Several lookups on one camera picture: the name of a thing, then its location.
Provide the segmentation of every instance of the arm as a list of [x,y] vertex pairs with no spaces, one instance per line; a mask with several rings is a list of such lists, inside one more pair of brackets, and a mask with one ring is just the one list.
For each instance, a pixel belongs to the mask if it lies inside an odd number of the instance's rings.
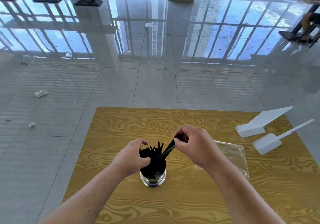
[[234,223],[285,224],[245,176],[222,154],[205,130],[184,125],[174,133],[174,137],[178,133],[183,134],[186,143],[175,138],[177,149],[214,179]]
[[94,223],[118,184],[150,164],[150,158],[139,155],[142,144],[147,145],[148,142],[140,138],[131,141],[106,169],[38,224]]

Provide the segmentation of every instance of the left hand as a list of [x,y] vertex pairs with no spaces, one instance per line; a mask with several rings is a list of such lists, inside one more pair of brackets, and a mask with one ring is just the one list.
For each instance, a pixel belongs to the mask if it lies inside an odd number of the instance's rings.
[[118,155],[110,164],[110,166],[112,165],[117,168],[123,178],[135,174],[140,169],[150,164],[150,157],[140,157],[139,151],[141,150],[142,144],[148,145],[149,143],[142,138],[130,141],[129,144],[118,153]]

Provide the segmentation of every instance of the hand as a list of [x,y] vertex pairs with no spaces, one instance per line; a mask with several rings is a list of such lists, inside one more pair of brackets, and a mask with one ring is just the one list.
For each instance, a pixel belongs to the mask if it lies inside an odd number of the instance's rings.
[[129,144],[118,153],[118,155],[110,164],[110,166],[115,166],[117,168],[117,170],[122,174],[123,178],[135,174],[140,169],[150,164],[150,157],[140,157],[139,151],[141,150],[142,144],[148,145],[149,143],[141,138],[130,141]]
[[[175,138],[177,134],[182,134],[185,142]],[[214,164],[222,154],[212,137],[204,129],[183,125],[176,130],[173,137],[176,148],[186,154],[194,164],[205,170]]]

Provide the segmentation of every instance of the white plastic stand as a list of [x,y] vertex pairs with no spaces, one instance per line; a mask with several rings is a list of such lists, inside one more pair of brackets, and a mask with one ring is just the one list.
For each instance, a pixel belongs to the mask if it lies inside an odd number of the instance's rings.
[[235,129],[242,138],[265,133],[266,131],[263,128],[264,126],[274,121],[276,118],[280,117],[292,108],[293,106],[263,111],[249,123],[238,125],[235,127]]
[[305,122],[289,131],[287,131],[286,133],[283,133],[280,136],[275,136],[273,133],[267,134],[266,136],[260,138],[259,140],[256,140],[252,143],[252,145],[254,146],[254,148],[258,151],[258,153],[260,153],[261,155],[265,155],[266,153],[272,151],[273,149],[277,148],[278,146],[280,146],[281,143],[281,139],[292,134],[293,132],[295,132],[296,130],[310,124],[314,122],[314,119],[309,120],[308,122]]

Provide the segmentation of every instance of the tile floor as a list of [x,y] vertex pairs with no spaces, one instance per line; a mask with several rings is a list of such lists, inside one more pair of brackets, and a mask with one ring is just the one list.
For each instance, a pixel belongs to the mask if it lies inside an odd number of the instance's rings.
[[[0,3],[0,218],[62,200],[97,107],[263,111],[293,105],[320,164],[317,43],[284,41],[309,5],[282,0]],[[145,28],[145,23],[158,28]],[[35,98],[34,92],[49,94]],[[36,125],[29,128],[29,123]]]

